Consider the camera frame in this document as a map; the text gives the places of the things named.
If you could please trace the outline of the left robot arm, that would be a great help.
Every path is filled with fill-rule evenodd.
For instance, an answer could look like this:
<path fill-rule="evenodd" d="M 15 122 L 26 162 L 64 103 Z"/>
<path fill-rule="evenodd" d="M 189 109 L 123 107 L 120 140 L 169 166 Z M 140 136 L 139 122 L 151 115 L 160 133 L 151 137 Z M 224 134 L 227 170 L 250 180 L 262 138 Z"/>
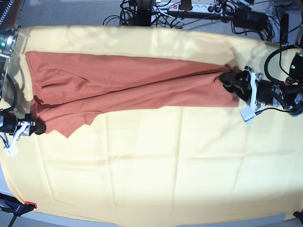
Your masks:
<path fill-rule="evenodd" d="M 254 117 L 265 110 L 276 110 L 299 116 L 303 113 L 303 25 L 299 25 L 298 34 L 294 45 L 280 46 L 266 59 L 263 74 L 255 73 L 246 66 L 241 72 L 227 72 L 219 77 L 223 87 L 232 94 L 236 94 L 245 101 L 247 107 L 240 111 L 246 124 L 253 121 Z M 279 55 L 281 66 L 282 52 L 299 49 L 291 62 L 285 81 L 278 80 L 269 74 L 270 60 Z"/>

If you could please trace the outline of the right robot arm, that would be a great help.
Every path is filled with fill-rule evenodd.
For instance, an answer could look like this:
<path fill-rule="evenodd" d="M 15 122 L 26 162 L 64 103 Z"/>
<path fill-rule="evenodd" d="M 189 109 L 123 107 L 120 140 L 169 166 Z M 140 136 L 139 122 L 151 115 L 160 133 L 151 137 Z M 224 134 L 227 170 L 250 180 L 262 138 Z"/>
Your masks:
<path fill-rule="evenodd" d="M 22 4 L 22 0 L 2 0 L 0 2 L 0 91 L 3 91 L 4 83 L 7 81 L 13 92 L 11 107 L 0 111 L 0 132 L 5 135 L 10 134 L 15 139 L 21 135 L 30 136 L 33 133 L 41 135 L 46 131 L 45 124 L 35 120 L 31 114 L 25 114 L 23 119 L 19 119 L 13 113 L 17 105 L 17 89 L 8 74 L 8 67 L 12 61 L 13 49 L 18 38 L 17 18 Z"/>

